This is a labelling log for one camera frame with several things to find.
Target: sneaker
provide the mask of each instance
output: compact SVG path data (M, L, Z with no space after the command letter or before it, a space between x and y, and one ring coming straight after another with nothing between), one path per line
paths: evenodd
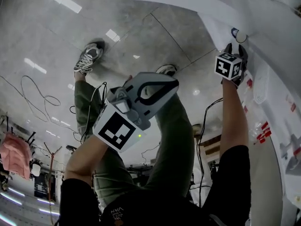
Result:
M174 65L163 65L156 71L156 73L167 74L171 77L173 77L176 72L177 72L177 69Z
M86 45L79 57L79 61L74 66L74 72L86 74L92 71L91 66L103 55L104 42L94 42Z
M162 73L169 75L173 77L175 73L177 72L177 69L174 65L163 65L159 69L157 69L156 73ZM158 91L162 86L152 86L151 88L149 86L146 86L143 90L143 98L147 99L150 98L152 94L155 94L156 91Z

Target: black t-shirt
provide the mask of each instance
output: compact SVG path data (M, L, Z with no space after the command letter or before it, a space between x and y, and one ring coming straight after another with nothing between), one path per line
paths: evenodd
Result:
M4 170L3 165L1 163L0 163L0 172L9 174L9 171ZM0 174L0 184L3 185L7 182L8 182L8 178L6 176Z
M248 148L240 145L223 154L203 208L169 194L168 189L166 192L141 189L109 204L99 222L97 198L87 183L65 180L61 195L59 225L216 226L219 222L219 225L244 226L251 207Z

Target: floor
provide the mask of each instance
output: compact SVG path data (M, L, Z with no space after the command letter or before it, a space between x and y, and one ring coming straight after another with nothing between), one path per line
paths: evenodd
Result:
M33 108L36 116L48 121L44 122L0 78L0 108L14 123L37 132L35 144L42 148L37 150L41 159L49 160L43 155L43 142L52 152L63 147L55 158L55 168L62 167L70 157L66 145L79 146L70 130L77 130L75 116L69 111L74 105L72 69L92 39L106 42L100 64L87 77L94 86L104 81L110 88L120 86L129 75L174 64L179 70L178 94L191 124L201 123L206 107L222 97L220 78L213 73L218 51L195 12L133 0L72 0L69 7L57 1L4 0L0 10L0 75L18 90L22 76L28 75L44 96L60 101L60 106L46 103L52 122ZM45 113L43 97L26 77L23 89L28 100ZM220 134L221 116L222 105L210 109L204 139ZM154 119L151 123L145 140L121 154L126 165L145 162L141 153L158 145L160 133ZM144 154L147 162L156 151Z

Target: pink towel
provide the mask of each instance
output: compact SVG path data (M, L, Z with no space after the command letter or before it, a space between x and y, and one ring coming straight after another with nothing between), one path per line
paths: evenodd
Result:
M32 155L27 142L8 132L0 145L0 154L5 170L29 180Z

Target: red object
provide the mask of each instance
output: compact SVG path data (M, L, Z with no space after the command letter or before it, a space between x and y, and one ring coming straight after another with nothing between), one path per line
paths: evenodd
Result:
M269 130L267 133L265 133L265 137L269 137L272 134L272 132Z
M270 128L268 127L268 128L266 128L264 131L263 131L263 133L266 133L267 131L269 131L270 130Z
M291 111L294 112L295 109L296 109L296 104L293 103L292 106L291 106Z
M266 127L268 126L268 122L266 121L262 126L261 126L261 129L265 129Z
M27 142L8 132L0 146L0 154L4 170L29 180L32 153Z
M293 155L296 156L301 151L301 147L299 147L296 151L294 151Z
M249 79L249 80L246 82L246 84L247 84L250 88L252 88L252 86L253 86L253 81L252 81L251 79Z

